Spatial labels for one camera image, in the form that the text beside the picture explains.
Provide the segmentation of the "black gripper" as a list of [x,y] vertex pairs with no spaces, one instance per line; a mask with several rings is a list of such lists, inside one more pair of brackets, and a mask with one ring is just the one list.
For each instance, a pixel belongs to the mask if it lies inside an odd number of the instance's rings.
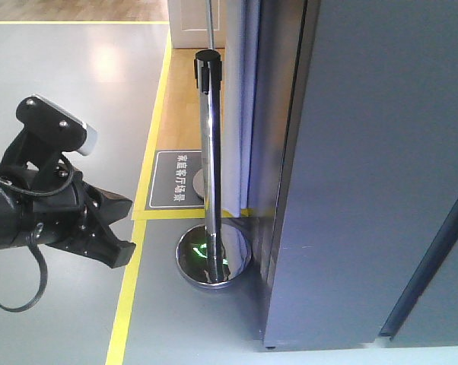
[[84,182],[62,154],[55,176],[37,179],[31,162],[0,162],[0,249],[47,245],[110,268],[128,265],[136,244],[120,240],[110,225],[125,218],[132,201]]

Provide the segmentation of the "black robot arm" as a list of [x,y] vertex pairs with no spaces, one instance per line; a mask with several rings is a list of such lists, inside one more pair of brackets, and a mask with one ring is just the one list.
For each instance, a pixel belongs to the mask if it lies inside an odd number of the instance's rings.
[[25,245],[42,224],[37,244],[122,267],[135,244],[118,239],[110,226],[131,207],[129,198],[85,182],[60,155],[44,167],[26,158],[0,163],[0,249]]

